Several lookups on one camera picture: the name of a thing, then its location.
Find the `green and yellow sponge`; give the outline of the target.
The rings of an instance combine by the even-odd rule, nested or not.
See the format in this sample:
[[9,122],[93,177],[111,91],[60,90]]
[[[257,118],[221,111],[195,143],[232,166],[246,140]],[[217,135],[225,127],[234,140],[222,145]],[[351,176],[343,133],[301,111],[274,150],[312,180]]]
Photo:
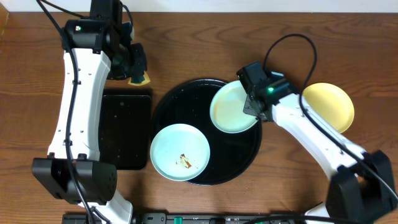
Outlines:
[[150,83],[150,78],[146,72],[144,72],[143,75],[131,77],[128,81],[128,84],[132,86],[143,86],[148,83]]

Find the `light blue plate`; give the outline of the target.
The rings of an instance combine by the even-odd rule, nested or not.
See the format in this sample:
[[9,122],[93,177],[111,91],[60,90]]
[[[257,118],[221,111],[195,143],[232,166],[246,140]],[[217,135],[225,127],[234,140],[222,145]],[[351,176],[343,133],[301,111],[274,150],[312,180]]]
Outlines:
[[153,138],[150,159],[161,176],[183,182],[205,170],[210,161],[210,145],[199,129],[188,124],[172,124]]
[[243,112],[247,94],[239,80],[220,88],[210,104],[210,119],[224,133],[247,131],[257,123],[254,116]]

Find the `yellow plate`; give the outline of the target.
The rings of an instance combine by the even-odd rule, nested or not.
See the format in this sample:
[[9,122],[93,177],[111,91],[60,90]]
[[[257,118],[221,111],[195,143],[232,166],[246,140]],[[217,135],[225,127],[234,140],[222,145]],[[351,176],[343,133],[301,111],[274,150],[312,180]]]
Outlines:
[[307,103],[339,133],[354,120],[354,105],[348,94],[331,83],[315,83],[303,91]]

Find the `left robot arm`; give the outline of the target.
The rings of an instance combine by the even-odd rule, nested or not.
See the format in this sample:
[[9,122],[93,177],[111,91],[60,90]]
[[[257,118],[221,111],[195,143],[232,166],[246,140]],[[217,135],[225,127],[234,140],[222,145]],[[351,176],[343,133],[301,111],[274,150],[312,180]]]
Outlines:
[[134,209],[116,188],[117,168],[101,160],[99,125],[106,80],[148,83],[143,46],[132,22],[69,20],[61,30],[65,81],[47,157],[32,173],[56,199],[86,209],[83,223],[133,223]]

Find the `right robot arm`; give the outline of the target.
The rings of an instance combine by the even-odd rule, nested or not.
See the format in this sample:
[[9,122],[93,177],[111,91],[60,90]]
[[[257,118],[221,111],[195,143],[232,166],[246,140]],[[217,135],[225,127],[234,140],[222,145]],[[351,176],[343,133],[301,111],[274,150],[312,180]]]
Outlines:
[[351,98],[341,88],[316,83],[299,95],[286,79],[243,85],[243,111],[274,122],[319,163],[330,180],[326,202],[305,213],[307,223],[373,223],[397,209],[389,158],[343,136],[353,120]]

